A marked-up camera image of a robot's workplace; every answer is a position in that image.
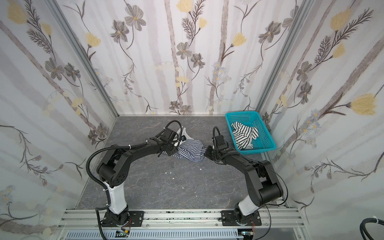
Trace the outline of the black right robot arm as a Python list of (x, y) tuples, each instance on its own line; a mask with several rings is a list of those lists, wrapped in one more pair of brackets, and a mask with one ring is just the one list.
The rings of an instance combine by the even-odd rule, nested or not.
[(218, 165), (234, 167), (246, 180), (247, 196), (236, 204), (233, 215), (226, 219), (240, 226), (252, 223), (260, 208), (284, 195), (279, 176), (268, 161), (254, 162), (230, 148), (216, 126), (212, 141), (213, 145), (207, 147), (205, 157)]

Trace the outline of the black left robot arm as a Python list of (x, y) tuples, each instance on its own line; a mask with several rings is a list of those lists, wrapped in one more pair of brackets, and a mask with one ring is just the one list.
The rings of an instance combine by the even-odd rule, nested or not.
[(132, 217), (125, 198), (124, 184), (131, 164), (149, 155), (175, 154), (182, 140), (182, 132), (165, 128), (155, 137), (138, 145), (113, 145), (103, 149), (106, 154), (97, 167), (98, 181), (104, 186), (108, 201), (106, 213), (100, 221), (102, 227), (123, 227), (130, 223)]

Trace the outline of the blue striped tank top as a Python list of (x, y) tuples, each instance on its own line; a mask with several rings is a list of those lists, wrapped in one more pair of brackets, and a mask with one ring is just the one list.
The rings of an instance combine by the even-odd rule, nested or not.
[(186, 159), (192, 162), (200, 162), (205, 158), (205, 151), (206, 148), (200, 140), (196, 140), (190, 137), (184, 142), (180, 142), (178, 151), (171, 157), (176, 159)]

